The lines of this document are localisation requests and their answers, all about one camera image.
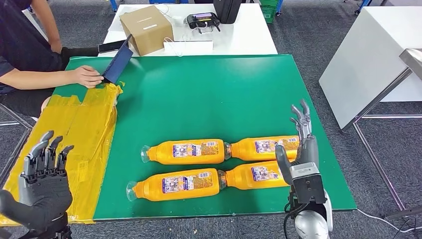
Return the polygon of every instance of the floor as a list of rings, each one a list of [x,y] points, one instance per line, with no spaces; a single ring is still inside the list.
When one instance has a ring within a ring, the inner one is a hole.
[[[126,3],[146,3],[127,0]],[[95,46],[102,42],[113,18],[109,2],[100,0],[50,0],[64,45]],[[295,58],[321,122],[326,130],[344,177],[358,208],[375,216],[396,210],[392,198],[372,165],[357,134],[351,129],[340,133],[338,125],[318,84],[328,62],[353,24],[356,1],[285,0],[283,10],[269,25],[279,53]],[[376,112],[420,113],[421,104],[381,104]],[[6,117],[0,114],[0,121]],[[368,141],[382,161],[391,181],[408,205],[422,204],[422,148],[418,129],[421,120],[372,120],[360,123]],[[20,127],[0,127],[0,167],[17,142]],[[97,238],[193,238],[254,239],[284,238],[283,215],[195,218],[180,220],[140,220],[72,225],[73,237]],[[403,229],[422,226],[422,217],[411,218]],[[393,223],[400,227],[405,221]],[[290,223],[289,238],[295,236]],[[17,235],[23,228],[8,228]],[[392,239],[396,231],[387,224],[361,213],[334,213],[333,239]],[[397,239],[417,239],[422,231],[398,234]]]

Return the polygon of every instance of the black pants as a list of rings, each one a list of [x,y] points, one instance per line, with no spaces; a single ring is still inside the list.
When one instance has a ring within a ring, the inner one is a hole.
[[[75,48],[69,49],[63,47],[61,70],[65,70],[72,56],[97,56],[98,49]],[[41,114],[42,103],[53,94],[54,88],[41,90],[15,90],[13,92],[0,95],[0,103],[14,112],[31,117],[39,117]]]

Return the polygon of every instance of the bottle label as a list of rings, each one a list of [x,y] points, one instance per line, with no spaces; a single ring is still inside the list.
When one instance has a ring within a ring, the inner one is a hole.
[[[281,173],[279,172],[276,173],[273,170],[268,170],[267,167],[263,167],[263,166],[257,166],[257,167],[252,167],[252,176],[253,176],[253,181],[257,182],[257,181],[265,181],[265,180],[270,180],[270,179],[279,179]]]
[[[192,176],[163,178],[163,193],[175,193],[212,187],[212,174],[202,172]]]
[[[286,150],[296,150],[299,146],[297,137],[283,138],[275,140],[257,140],[255,141],[255,149],[257,153],[272,153],[276,151],[277,145],[283,145]]]
[[[173,157],[202,156],[218,154],[218,143],[215,141],[201,144],[179,143],[173,145]]]

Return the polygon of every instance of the black bag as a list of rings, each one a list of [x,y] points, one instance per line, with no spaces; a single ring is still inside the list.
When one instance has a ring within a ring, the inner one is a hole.
[[[214,0],[214,8],[220,22],[223,24],[234,23],[242,2],[244,0]]]

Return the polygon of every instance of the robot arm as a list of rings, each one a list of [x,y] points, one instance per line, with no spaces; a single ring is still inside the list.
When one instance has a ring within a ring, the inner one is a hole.
[[[297,119],[291,118],[291,121],[296,125],[300,140],[296,160],[290,163],[284,147],[276,146],[277,163],[284,180],[291,186],[290,210],[285,223],[289,216],[295,219],[296,232],[303,239],[328,239],[328,232],[332,231],[331,202],[318,169],[318,145],[312,135],[310,110],[304,100],[301,105],[303,112],[292,106]]]
[[[71,238],[66,210],[72,194],[65,167],[73,145],[64,147],[56,162],[56,148],[63,137],[55,138],[48,146],[53,134],[49,131],[43,135],[25,157],[18,179],[19,202],[10,192],[0,190],[0,214],[30,230],[23,238]]]

